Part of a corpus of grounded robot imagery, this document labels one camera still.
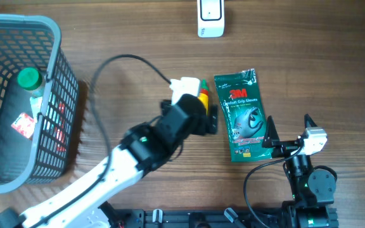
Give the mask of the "green-lid spice jar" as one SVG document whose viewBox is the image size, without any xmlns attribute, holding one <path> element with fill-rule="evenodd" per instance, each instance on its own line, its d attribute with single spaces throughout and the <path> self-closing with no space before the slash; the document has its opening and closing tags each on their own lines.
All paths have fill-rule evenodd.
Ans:
<svg viewBox="0 0 365 228">
<path fill-rule="evenodd" d="M 33 98 L 43 97 L 46 81 L 43 74 L 36 68 L 24 68 L 17 76 L 18 85 Z"/>
</svg>

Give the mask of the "green 3M gloves packet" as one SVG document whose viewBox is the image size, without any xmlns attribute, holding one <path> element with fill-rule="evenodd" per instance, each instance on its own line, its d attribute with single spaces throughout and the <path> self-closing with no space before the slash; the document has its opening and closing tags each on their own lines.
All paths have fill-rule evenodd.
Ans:
<svg viewBox="0 0 365 228">
<path fill-rule="evenodd" d="M 267 117 L 255 69 L 215 75 L 215 88 L 224 115 L 232 162 L 257 162 L 271 158 L 263 148 Z"/>
</svg>

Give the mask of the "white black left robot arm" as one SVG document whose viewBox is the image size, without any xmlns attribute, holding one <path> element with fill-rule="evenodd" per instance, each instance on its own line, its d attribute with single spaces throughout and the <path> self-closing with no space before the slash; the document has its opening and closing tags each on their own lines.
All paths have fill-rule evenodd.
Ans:
<svg viewBox="0 0 365 228">
<path fill-rule="evenodd" d="M 120 144 L 92 170 L 60 193 L 17 213 L 0 213 L 0 227 L 91 227 L 91 212 L 112 196 L 171 161 L 191 134 L 217 132 L 218 106 L 208 108 L 190 94 L 161 103 L 162 114 L 129 129 Z"/>
</svg>

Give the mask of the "mint green tissue packet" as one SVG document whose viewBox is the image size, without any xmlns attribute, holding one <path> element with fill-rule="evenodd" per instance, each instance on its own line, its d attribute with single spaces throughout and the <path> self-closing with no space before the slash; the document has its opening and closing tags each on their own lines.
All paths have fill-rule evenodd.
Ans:
<svg viewBox="0 0 365 228">
<path fill-rule="evenodd" d="M 38 114 L 41 112 L 42 97 L 34 98 L 30 97 L 30 106 L 32 110 L 32 116 L 35 122 L 38 121 Z"/>
</svg>

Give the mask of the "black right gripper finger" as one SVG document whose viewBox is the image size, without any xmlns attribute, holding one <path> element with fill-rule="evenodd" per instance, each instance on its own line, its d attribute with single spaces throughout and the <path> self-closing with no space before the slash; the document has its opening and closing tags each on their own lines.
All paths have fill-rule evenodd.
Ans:
<svg viewBox="0 0 365 228">
<path fill-rule="evenodd" d="M 304 115 L 305 128 L 317 127 L 317 124 L 313 121 L 309 114 Z"/>
<path fill-rule="evenodd" d="M 276 130 L 276 126 L 273 117 L 270 115 L 266 122 L 266 133 L 262 142 L 263 148 L 275 148 L 279 146 L 279 136 Z"/>
</svg>

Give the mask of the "orange tissue packet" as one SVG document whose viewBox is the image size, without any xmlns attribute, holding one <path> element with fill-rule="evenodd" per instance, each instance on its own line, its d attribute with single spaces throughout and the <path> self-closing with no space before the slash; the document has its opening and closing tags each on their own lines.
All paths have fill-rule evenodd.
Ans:
<svg viewBox="0 0 365 228">
<path fill-rule="evenodd" d="M 35 131 L 36 121 L 26 113 L 21 113 L 18 118 L 11 124 L 19 134 L 27 139 L 32 139 Z"/>
</svg>

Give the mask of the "red chili sauce bottle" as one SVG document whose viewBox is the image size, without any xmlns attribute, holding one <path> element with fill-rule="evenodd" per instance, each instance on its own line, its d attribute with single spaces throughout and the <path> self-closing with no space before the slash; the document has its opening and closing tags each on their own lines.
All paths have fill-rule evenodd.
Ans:
<svg viewBox="0 0 365 228">
<path fill-rule="evenodd" d="M 207 82 L 205 79 L 203 79 L 201 82 L 200 93 L 198 95 L 198 99 L 202 102 L 202 104 L 205 108 L 206 114 L 208 114 L 208 102 L 209 102 L 208 92 L 209 92 L 209 88 L 208 88 Z"/>
</svg>

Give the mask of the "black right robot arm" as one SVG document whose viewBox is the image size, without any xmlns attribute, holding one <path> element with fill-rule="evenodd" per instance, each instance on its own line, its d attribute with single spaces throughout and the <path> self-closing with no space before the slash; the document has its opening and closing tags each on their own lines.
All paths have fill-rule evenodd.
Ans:
<svg viewBox="0 0 365 228">
<path fill-rule="evenodd" d="M 326 131 L 312 118 L 304 116 L 305 130 L 293 141 L 279 139 L 274 120 L 267 118 L 262 146 L 272 149 L 273 158 L 283 158 L 283 169 L 290 183 L 293 199 L 284 201 L 277 224 L 279 227 L 338 227 L 334 203 L 337 174 L 324 165 L 313 166 L 311 156 L 327 143 Z"/>
</svg>

